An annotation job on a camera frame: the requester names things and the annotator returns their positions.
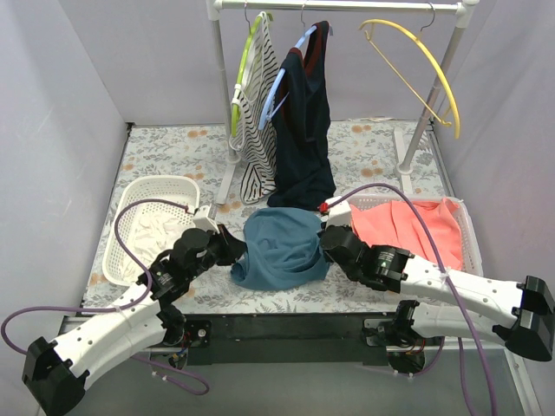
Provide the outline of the blue tank top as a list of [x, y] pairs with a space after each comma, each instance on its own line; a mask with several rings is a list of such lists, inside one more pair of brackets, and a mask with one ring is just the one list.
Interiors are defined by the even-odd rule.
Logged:
[[298, 208], [264, 208], [244, 225], [246, 252], [231, 268], [231, 279], [248, 290], [281, 291], [325, 279], [318, 232], [322, 221]]

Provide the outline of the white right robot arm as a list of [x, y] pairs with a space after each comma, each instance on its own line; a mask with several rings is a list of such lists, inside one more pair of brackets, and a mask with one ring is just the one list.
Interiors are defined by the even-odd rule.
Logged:
[[319, 237], [326, 259], [349, 280], [409, 297], [400, 302], [390, 325], [400, 343], [436, 336], [476, 338], [528, 360], [552, 360], [554, 298], [543, 279], [500, 281], [441, 270], [408, 250], [369, 246], [347, 225], [327, 225]]

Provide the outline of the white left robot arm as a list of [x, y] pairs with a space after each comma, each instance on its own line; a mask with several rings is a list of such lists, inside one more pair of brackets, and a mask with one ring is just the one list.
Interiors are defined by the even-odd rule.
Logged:
[[245, 253], [245, 242], [224, 225], [215, 231], [185, 230], [148, 271], [111, 306], [77, 328], [27, 348], [23, 384], [48, 415], [65, 415], [106, 372], [143, 348], [173, 347], [186, 334], [186, 319], [174, 307], [191, 282], [211, 267], [229, 266]]

